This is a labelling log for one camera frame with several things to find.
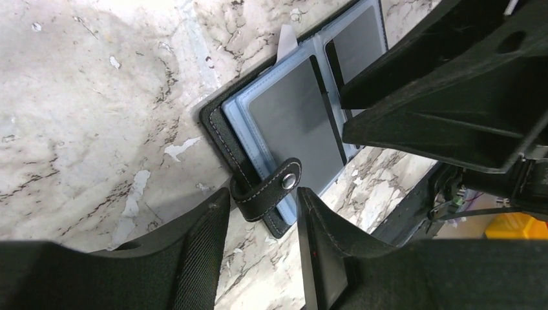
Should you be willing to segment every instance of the wallet strap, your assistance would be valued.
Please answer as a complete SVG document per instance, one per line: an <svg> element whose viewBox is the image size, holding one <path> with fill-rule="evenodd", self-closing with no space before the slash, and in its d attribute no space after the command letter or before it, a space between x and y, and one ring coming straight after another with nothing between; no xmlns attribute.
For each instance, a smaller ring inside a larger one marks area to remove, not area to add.
<svg viewBox="0 0 548 310"><path fill-rule="evenodd" d="M300 160L290 158L284 161L268 178L247 192L242 192L236 179L232 177L230 193L246 221L255 222L276 207L293 189L297 188L301 172Z"/></svg>

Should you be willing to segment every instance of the marble countertop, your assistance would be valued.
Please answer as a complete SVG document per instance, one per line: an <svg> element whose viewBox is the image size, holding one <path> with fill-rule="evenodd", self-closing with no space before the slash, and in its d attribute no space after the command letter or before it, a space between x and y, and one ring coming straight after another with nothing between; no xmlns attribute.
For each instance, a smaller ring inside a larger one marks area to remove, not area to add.
<svg viewBox="0 0 548 310"><path fill-rule="evenodd" d="M0 238L114 248L226 184L197 113L347 0L50 0L0 4ZM439 0L382 0L389 46ZM365 148L323 200L372 231L434 161ZM217 309L300 309L293 227L231 213Z"/></svg>

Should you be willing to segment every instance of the marble surface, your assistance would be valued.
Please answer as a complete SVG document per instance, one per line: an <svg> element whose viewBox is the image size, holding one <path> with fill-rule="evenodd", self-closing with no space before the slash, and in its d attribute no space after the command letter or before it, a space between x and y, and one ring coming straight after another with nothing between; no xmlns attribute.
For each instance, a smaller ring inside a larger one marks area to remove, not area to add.
<svg viewBox="0 0 548 310"><path fill-rule="evenodd" d="M228 173L197 112L346 0L0 3L0 239L113 248L187 212ZM382 0L392 46L439 1ZM366 148L324 201L372 231L433 164ZM231 213L217 309L304 304L293 228Z"/></svg>

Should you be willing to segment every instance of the yellow plastic container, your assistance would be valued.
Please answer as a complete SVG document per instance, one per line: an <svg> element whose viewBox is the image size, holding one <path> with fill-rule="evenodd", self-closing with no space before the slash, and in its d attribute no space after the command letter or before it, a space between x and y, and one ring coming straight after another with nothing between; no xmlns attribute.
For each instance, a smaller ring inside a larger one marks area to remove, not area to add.
<svg viewBox="0 0 548 310"><path fill-rule="evenodd" d="M524 213L507 213L497 216L487 227L489 239L544 239L548 240L548 227Z"/></svg>

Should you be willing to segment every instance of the silver rivet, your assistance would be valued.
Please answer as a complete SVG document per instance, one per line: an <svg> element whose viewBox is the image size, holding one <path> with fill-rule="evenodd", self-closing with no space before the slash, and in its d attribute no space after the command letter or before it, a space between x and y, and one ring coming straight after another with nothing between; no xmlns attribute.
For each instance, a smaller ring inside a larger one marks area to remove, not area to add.
<svg viewBox="0 0 548 310"><path fill-rule="evenodd" d="M295 186L295 183L297 182L297 177L294 173L289 173L286 175L282 180L282 187L284 189L292 189L293 186Z"/></svg>

